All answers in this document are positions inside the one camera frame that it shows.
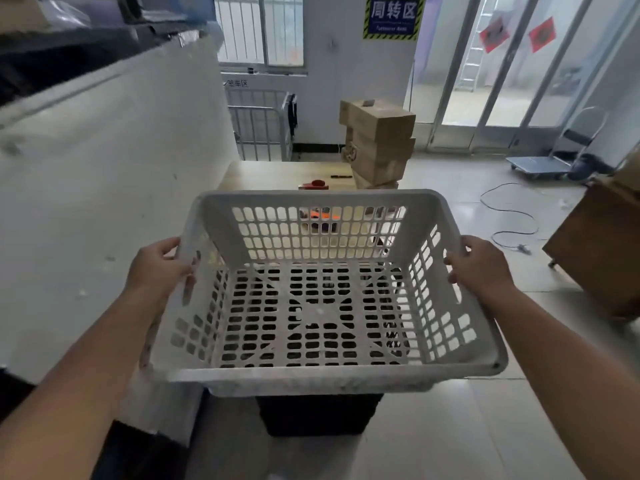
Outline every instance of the window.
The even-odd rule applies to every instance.
[[[214,0],[225,34],[221,63],[304,65],[302,0]]]

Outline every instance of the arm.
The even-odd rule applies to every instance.
[[[517,290],[494,245],[473,236],[463,242],[469,254],[445,259],[452,265],[449,281],[466,286],[494,313],[582,473],[590,480],[637,478],[640,383]]]
[[[191,267],[140,249],[122,294],[0,426],[0,478],[87,479],[127,391],[147,330]]]

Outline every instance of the ladder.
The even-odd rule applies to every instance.
[[[471,44],[469,44],[469,48],[467,49],[465,62],[460,71],[456,85],[457,89],[471,92],[476,90],[478,76],[480,76],[480,66],[484,58],[484,45],[482,44],[482,39],[480,39],[480,32],[484,29],[481,30],[480,27],[486,28],[497,6],[498,0],[484,0],[482,10],[480,10],[480,16],[478,16],[476,21],[476,27],[471,35]]]

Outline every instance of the white plastic basket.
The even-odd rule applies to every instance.
[[[179,258],[199,261],[143,361],[220,396],[427,390],[507,365],[495,323],[447,281],[460,234],[430,190],[210,192]]]

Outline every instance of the forearm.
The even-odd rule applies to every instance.
[[[589,479],[637,477],[640,385],[517,290],[487,303],[567,449]]]
[[[160,311],[117,298],[0,427],[1,478],[89,478]]]

